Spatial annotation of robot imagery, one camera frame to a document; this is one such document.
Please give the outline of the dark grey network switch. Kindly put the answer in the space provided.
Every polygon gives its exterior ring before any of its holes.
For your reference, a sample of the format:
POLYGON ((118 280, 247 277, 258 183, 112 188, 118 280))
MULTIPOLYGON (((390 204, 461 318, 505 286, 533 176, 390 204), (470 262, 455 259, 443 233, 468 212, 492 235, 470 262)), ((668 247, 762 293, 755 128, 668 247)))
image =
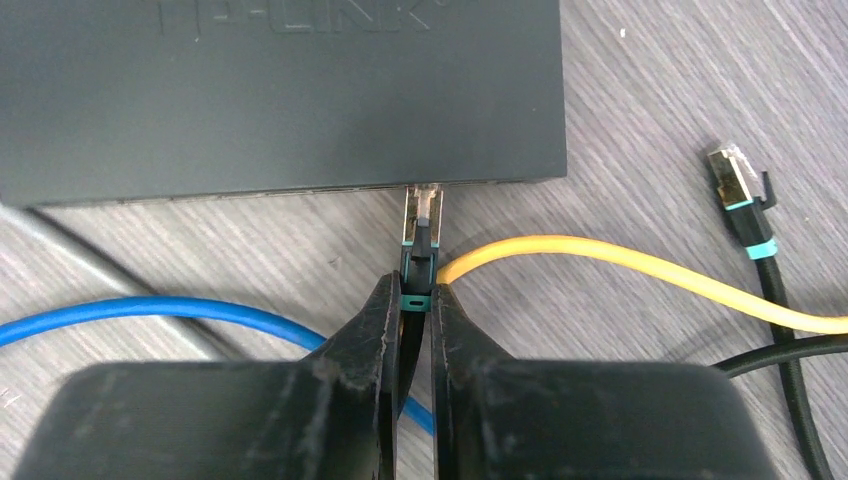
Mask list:
POLYGON ((14 206, 566 174, 555 1, 5 1, 14 206))

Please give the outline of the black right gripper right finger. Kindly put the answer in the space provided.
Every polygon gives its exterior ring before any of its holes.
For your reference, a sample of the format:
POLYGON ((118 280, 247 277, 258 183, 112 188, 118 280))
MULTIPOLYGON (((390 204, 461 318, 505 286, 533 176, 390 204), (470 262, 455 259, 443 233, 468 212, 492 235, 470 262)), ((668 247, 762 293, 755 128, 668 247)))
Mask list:
POLYGON ((744 401, 712 367, 519 359, 432 298, 440 479, 773 479, 744 401))

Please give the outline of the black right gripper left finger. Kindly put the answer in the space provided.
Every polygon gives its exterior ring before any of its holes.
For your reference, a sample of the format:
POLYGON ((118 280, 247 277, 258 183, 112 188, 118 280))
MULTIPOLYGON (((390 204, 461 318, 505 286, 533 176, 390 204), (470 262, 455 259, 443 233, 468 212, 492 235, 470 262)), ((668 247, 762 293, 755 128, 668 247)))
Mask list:
POLYGON ((95 365, 48 405, 17 479, 391 479, 397 274, 298 361, 95 365))

